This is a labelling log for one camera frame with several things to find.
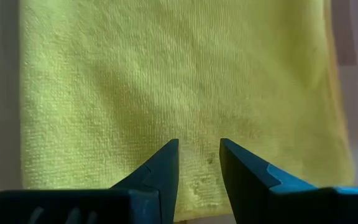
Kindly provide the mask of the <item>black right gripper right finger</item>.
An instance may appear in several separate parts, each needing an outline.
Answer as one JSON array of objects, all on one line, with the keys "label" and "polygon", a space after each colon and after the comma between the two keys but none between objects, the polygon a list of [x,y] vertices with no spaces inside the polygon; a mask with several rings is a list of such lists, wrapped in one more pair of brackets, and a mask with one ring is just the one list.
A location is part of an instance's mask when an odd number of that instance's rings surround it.
[{"label": "black right gripper right finger", "polygon": [[227,138],[219,158],[237,223],[358,223],[358,187],[317,188]]}]

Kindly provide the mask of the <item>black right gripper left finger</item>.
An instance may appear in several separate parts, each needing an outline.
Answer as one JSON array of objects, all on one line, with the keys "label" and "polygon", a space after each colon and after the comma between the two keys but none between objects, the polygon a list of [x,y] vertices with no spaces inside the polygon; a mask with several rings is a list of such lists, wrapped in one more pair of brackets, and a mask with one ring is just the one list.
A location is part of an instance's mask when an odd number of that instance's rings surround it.
[{"label": "black right gripper left finger", "polygon": [[108,189],[1,191],[0,223],[173,223],[178,143],[170,140]]}]

